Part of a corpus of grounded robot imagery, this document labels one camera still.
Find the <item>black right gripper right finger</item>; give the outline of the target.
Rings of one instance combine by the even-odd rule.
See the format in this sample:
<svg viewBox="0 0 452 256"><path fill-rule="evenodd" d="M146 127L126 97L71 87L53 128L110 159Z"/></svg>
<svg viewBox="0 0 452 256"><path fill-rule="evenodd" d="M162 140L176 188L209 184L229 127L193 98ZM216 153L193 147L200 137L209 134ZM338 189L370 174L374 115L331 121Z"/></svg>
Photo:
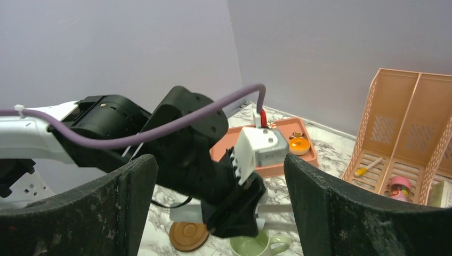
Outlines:
<svg viewBox="0 0 452 256"><path fill-rule="evenodd" d="M292 154L284 171L304 255L451 255L451 209L371 193Z"/></svg>

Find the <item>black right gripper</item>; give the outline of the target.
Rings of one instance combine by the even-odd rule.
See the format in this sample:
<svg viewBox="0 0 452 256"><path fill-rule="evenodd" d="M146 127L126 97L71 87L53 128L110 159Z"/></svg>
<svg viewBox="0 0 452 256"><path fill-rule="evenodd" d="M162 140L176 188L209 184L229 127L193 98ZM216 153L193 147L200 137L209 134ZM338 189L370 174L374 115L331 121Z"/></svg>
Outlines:
<svg viewBox="0 0 452 256"><path fill-rule="evenodd" d="M239 185L234 160L232 149L228 149L219 162L203 156L199 163L186 167L159 159L156 183L213 207L257 205L266 191L263 179L252 173Z"/></svg>

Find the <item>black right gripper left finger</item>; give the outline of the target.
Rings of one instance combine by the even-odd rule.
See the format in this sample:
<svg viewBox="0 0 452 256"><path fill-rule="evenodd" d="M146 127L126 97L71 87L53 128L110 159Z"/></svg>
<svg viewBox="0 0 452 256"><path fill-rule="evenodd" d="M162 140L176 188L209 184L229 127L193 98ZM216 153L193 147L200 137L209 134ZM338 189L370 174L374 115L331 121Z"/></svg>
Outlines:
<svg viewBox="0 0 452 256"><path fill-rule="evenodd" d="M158 166L143 155L21 209L1 210L1 255L137 255Z"/></svg>

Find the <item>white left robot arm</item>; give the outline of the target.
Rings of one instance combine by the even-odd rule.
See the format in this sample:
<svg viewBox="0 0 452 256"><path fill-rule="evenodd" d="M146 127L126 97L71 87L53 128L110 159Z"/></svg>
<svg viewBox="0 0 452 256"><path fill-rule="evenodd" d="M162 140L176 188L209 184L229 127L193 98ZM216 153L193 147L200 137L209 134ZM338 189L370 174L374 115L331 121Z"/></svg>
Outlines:
<svg viewBox="0 0 452 256"><path fill-rule="evenodd" d="M228 130L220 102L173 87L153 112L121 95L50 107L1 110L1 158L52 159L110 173L142 155L158 165L156 183L215 203L234 187L232 167L212 160Z"/></svg>

